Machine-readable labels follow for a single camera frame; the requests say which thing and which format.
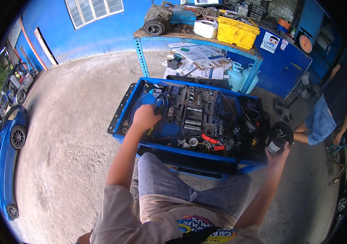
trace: blue car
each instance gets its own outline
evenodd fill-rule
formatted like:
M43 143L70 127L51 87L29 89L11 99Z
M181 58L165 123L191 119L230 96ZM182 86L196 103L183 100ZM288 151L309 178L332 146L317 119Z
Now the blue car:
M26 142L27 110L18 104L0 121L0 208L9 220L19 217L14 197L14 170L18 150Z

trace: car wheel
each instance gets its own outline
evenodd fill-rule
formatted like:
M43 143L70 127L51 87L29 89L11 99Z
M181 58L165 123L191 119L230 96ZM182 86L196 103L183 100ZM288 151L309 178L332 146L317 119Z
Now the car wheel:
M30 70L30 75L33 79L37 76L37 72L35 70Z
M15 95L15 100L18 104L24 103L26 100L26 91L24 89L19 90Z
M8 204L6 206L8 216L10 216L11 219L16 219L19 217L19 210L18 207L14 203Z
M21 149L26 143L26 130L20 124L15 125L11 131L11 145L15 149Z
M339 215L340 214L342 215L342 213L345 211L346 206L347 206L347 193L342 195L342 197L339 198L339 200L337 201L336 210Z

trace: yellow plastic crate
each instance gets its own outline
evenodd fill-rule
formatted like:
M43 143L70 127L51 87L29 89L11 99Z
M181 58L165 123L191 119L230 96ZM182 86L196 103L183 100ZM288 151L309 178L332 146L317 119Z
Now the yellow plastic crate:
M260 29L257 25L249 20L253 26L247 25L243 22L232 20L226 17L218 17L218 34L219 41L227 42L229 44L236 44L245 49L251 49Z

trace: orange clock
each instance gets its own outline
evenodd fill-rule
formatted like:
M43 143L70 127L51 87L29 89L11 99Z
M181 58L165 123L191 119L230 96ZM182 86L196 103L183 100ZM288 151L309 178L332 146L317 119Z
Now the orange clock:
M310 39L305 35L301 35L299 37L299 45L301 45L303 51L306 53L310 53L313 49Z

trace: car headlight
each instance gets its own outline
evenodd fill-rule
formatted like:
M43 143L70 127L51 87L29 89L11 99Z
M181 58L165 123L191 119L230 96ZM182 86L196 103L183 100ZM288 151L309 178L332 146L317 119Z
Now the car headlight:
M8 117L8 120L14 120L18 112L19 112L19 109L16 109L15 111L13 111L12 114L10 114L10 116Z

